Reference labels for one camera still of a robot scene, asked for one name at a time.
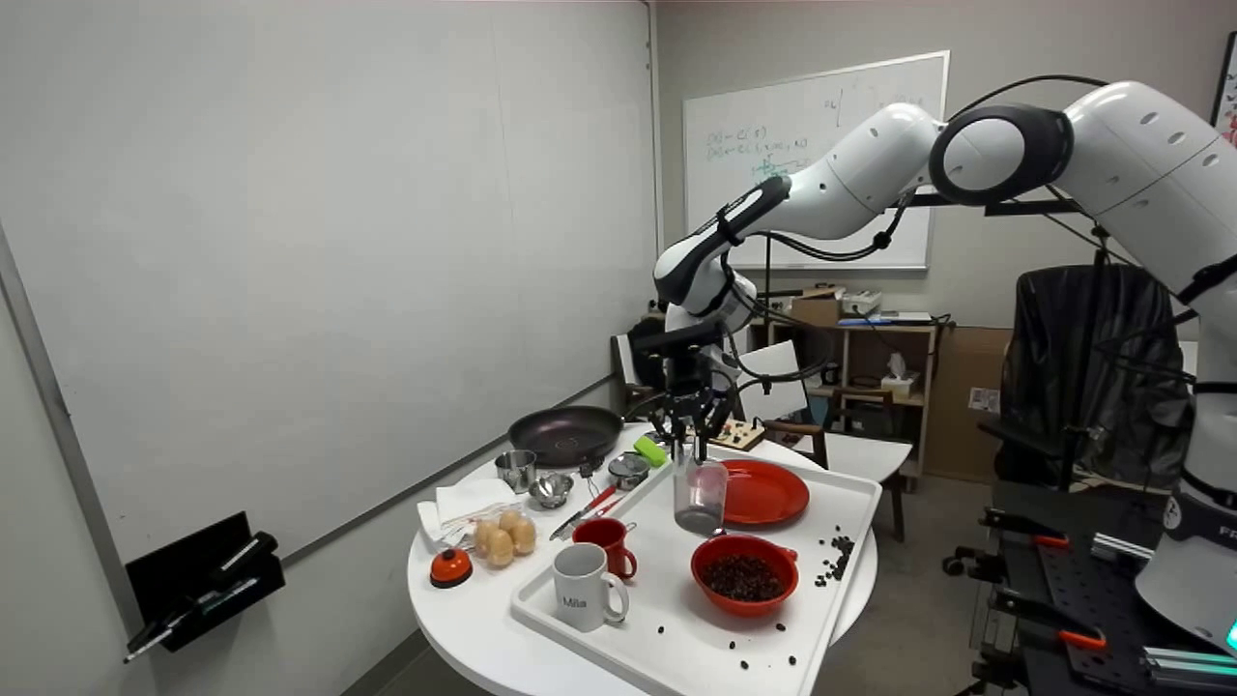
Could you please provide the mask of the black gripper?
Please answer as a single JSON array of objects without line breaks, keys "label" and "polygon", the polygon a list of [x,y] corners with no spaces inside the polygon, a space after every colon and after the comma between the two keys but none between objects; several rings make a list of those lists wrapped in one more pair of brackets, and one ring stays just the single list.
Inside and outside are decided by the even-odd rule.
[{"label": "black gripper", "polygon": [[720,321],[662,332],[647,355],[662,366],[656,409],[667,418],[667,455],[688,464],[688,430],[701,435],[701,460],[738,409],[738,384],[721,355],[728,328]]}]

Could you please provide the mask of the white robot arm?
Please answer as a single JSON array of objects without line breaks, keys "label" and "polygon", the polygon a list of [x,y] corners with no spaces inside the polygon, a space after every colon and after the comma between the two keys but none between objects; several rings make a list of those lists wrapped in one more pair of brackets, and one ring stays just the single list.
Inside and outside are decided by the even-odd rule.
[{"label": "white robot arm", "polygon": [[738,195],[654,262],[667,324],[733,316],[752,299],[721,267],[721,250],[752,232],[841,239],[899,209],[919,183],[956,204],[1060,187],[1198,316],[1190,445],[1138,596],[1179,632],[1234,650],[1237,149],[1161,91],[1108,83],[1065,109],[962,109],[950,120],[886,105],[823,160]]}]

